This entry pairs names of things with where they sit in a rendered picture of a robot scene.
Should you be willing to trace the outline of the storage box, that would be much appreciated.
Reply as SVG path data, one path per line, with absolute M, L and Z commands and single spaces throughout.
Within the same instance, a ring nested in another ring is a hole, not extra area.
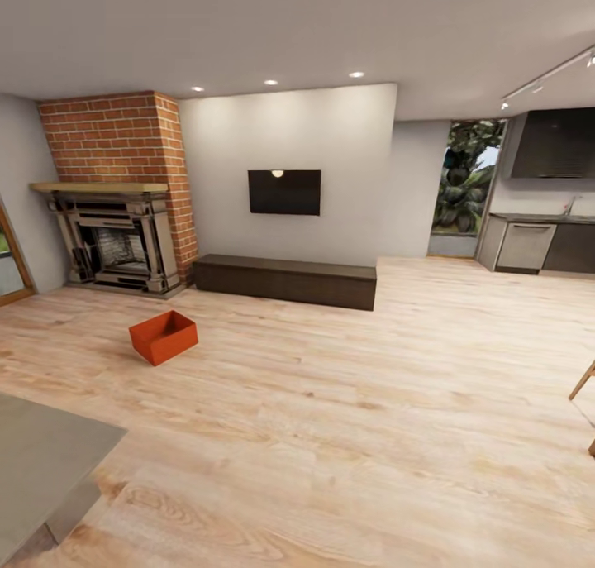
M 198 344 L 196 323 L 176 311 L 169 311 L 130 327 L 130 338 L 136 351 L 153 366 Z

